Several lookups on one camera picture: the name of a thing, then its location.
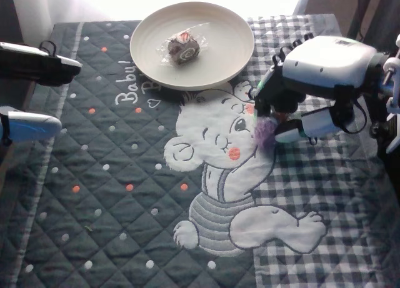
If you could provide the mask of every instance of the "chocolate roll cake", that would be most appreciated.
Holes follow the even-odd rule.
[[[199,55],[199,52],[198,42],[187,31],[173,37],[168,44],[168,53],[176,64],[193,60]]]

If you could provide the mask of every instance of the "plate rim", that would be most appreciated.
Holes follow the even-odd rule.
[[[152,17],[153,15],[157,14],[159,11],[165,10],[165,9],[167,9],[167,8],[170,8],[170,7],[182,6],[183,4],[200,4],[200,5],[202,5],[202,6],[204,5],[204,6],[214,6],[214,7],[218,7],[218,8],[220,8],[220,9],[229,11],[231,14],[233,14],[233,15],[239,17],[239,18],[240,18],[241,20],[243,20],[243,22],[247,25],[247,28],[249,29],[249,33],[251,33],[251,37],[252,37],[252,38],[251,38],[251,39],[252,39],[251,53],[250,53],[249,57],[246,59],[246,62],[244,63],[244,65],[241,66],[232,76],[229,76],[228,78],[222,79],[222,80],[220,80],[220,81],[218,81],[218,82],[215,82],[215,83],[208,83],[208,84],[201,84],[201,85],[192,85],[192,86],[176,86],[176,85],[173,85],[173,84],[166,84],[166,83],[163,83],[162,81],[160,81],[160,80],[158,80],[158,79],[155,79],[155,78],[153,78],[153,77],[151,77],[151,76],[148,76],[148,75],[147,75],[145,72],[143,72],[143,70],[135,63],[134,55],[133,55],[133,51],[132,51],[132,42],[133,42],[133,39],[134,39],[135,32],[138,31],[138,29],[139,29],[139,27],[141,26],[141,24],[142,24],[143,22],[145,22],[147,19],[149,19],[150,17]],[[217,5],[217,4],[213,4],[213,3],[211,3],[211,2],[201,2],[201,1],[178,2],[178,3],[176,3],[176,4],[172,4],[172,5],[169,5],[169,6],[166,6],[166,7],[162,7],[161,9],[158,9],[157,11],[154,11],[154,12],[151,13],[149,16],[145,17],[145,18],[136,26],[135,30],[133,31],[133,33],[132,33],[132,35],[131,35],[131,39],[130,39],[130,42],[129,42],[129,52],[130,52],[132,61],[133,61],[133,63],[135,64],[135,66],[136,66],[146,77],[148,77],[150,80],[152,80],[152,81],[154,81],[154,82],[156,82],[156,83],[158,83],[158,84],[160,84],[160,85],[162,85],[162,86],[164,86],[164,87],[168,87],[168,88],[175,89],[175,90],[181,90],[181,91],[197,91],[197,90],[210,89],[210,88],[212,88],[212,87],[215,87],[215,86],[218,86],[218,85],[220,85],[220,84],[222,84],[222,83],[225,83],[225,82],[230,81],[231,79],[233,79],[234,77],[236,77],[236,76],[246,67],[246,65],[249,63],[251,57],[253,56],[254,48],[255,48],[254,33],[253,33],[253,30],[251,29],[251,26],[248,24],[248,22],[247,22],[244,18],[242,18],[242,17],[241,17],[240,15],[238,15],[236,12],[234,12],[234,11],[232,11],[232,10],[230,10],[230,9],[228,9],[228,8],[226,8],[226,7],[224,7],[224,6],[220,6],[220,5]]]

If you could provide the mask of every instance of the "white dot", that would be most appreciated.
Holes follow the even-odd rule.
[[[29,264],[28,266],[25,267],[25,272],[31,272],[33,270],[33,265]]]
[[[209,261],[207,264],[208,268],[210,269],[215,269],[215,267],[217,266],[217,264],[215,264],[214,261]]]
[[[101,209],[96,209],[94,211],[94,216],[99,217],[101,215]]]
[[[61,236],[61,240],[62,240],[63,242],[67,242],[68,239],[69,239],[69,235],[68,235],[68,234],[64,234],[64,235]]]
[[[152,268],[154,267],[154,262],[153,262],[153,260],[148,260],[148,261],[146,262],[146,267],[147,267],[148,269],[152,269]]]
[[[119,235],[120,240],[126,240],[126,233],[122,233],[121,235]]]
[[[86,261],[86,262],[85,262],[85,268],[86,268],[86,269],[90,269],[90,268],[92,268],[92,266],[93,266],[92,261]]]
[[[48,214],[47,214],[46,212],[42,212],[42,213],[40,213],[40,215],[39,215],[39,217],[40,217],[41,220],[46,219],[47,216],[48,216]]]

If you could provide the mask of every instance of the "beige plate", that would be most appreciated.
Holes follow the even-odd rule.
[[[207,48],[183,66],[161,64],[157,48],[177,32],[209,22],[202,29]],[[195,91],[225,83],[246,66],[254,51],[254,36],[245,20],[207,2],[182,2],[144,19],[131,38],[131,56],[148,78],[163,86]]]

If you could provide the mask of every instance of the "cartoon bear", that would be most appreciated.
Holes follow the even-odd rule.
[[[164,158],[175,171],[204,164],[202,192],[192,201],[189,220],[174,229],[175,242],[217,256],[279,239],[298,253],[310,253],[326,235],[322,217],[310,212],[297,219],[274,206],[256,206],[252,191],[272,171],[274,151],[254,142],[254,106],[249,83],[230,84],[187,94],[176,121],[177,136],[167,142]]]

